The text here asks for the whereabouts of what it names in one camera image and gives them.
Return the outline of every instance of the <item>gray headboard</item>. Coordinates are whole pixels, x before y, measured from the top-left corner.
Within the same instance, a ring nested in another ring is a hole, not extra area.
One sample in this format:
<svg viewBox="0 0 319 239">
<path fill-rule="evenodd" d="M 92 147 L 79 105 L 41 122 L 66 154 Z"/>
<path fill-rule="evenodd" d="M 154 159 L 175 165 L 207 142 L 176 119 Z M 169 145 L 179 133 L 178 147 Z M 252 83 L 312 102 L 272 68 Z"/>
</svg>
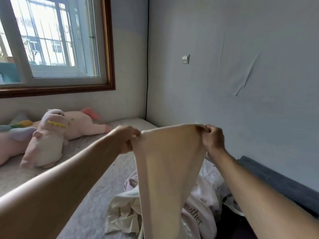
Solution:
<svg viewBox="0 0 319 239">
<path fill-rule="evenodd" d="M 242 156 L 238 162 L 255 176 L 265 181 L 279 193 L 295 201 L 313 216 L 319 215 L 319 193 L 256 161 Z"/>
</svg>

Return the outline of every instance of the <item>white wall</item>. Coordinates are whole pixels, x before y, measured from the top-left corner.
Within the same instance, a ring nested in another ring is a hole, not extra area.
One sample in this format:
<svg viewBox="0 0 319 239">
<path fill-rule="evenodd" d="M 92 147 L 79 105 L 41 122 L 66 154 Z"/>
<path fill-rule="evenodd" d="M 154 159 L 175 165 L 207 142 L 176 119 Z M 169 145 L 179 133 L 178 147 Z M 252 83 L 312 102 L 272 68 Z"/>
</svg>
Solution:
<svg viewBox="0 0 319 239">
<path fill-rule="evenodd" d="M 93 108 L 105 122 L 145 116 L 148 0 L 111 0 L 115 91 L 0 99 L 0 124 L 18 111 L 34 120 L 47 109 L 77 111 Z"/>
<path fill-rule="evenodd" d="M 147 120 L 220 126 L 236 158 L 319 191 L 318 9 L 319 0 L 150 0 Z"/>
</svg>

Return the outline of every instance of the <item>window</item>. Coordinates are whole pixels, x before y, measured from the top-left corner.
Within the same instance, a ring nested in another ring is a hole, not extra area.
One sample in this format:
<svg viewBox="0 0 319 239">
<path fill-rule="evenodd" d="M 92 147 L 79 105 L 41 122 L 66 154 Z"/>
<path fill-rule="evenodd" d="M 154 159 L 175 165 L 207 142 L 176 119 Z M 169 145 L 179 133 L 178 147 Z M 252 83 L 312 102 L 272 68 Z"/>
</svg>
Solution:
<svg viewBox="0 0 319 239">
<path fill-rule="evenodd" d="M 114 89 L 110 0 L 0 0 L 0 75 L 0 97 Z"/>
<path fill-rule="evenodd" d="M 52 50 L 54 53 L 62 53 L 60 41 L 52 40 L 51 43 L 52 43 Z"/>
</svg>

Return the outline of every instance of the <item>pink stuffed pig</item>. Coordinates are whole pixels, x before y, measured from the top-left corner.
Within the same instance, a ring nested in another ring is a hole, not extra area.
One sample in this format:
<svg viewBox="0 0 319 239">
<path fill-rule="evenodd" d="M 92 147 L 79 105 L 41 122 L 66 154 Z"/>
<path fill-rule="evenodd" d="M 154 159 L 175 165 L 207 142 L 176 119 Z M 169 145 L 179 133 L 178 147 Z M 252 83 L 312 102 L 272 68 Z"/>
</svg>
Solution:
<svg viewBox="0 0 319 239">
<path fill-rule="evenodd" d="M 12 156 L 24 153 L 35 131 L 35 127 L 26 127 L 0 132 L 0 165 Z"/>
<path fill-rule="evenodd" d="M 91 108 L 85 108 L 82 111 L 65 112 L 69 121 L 64 137 L 66 140 L 72 140 L 85 135 L 95 135 L 108 133 L 110 128 L 106 124 L 93 124 L 93 120 L 99 120 L 100 116 Z M 38 127 L 40 122 L 35 122 L 34 127 Z"/>
<path fill-rule="evenodd" d="M 64 134 L 69 121 L 59 109 L 47 111 L 26 149 L 21 167 L 52 167 L 62 156 L 62 146 L 69 142 Z"/>
</svg>

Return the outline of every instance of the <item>light switch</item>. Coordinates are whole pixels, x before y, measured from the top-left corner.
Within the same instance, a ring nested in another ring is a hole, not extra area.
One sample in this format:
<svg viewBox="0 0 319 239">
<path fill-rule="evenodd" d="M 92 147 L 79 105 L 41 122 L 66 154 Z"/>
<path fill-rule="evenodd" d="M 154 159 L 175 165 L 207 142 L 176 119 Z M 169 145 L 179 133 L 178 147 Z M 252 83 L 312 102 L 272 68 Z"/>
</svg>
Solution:
<svg viewBox="0 0 319 239">
<path fill-rule="evenodd" d="M 182 64 L 188 64 L 189 63 L 189 55 L 183 55 L 181 58 Z"/>
</svg>

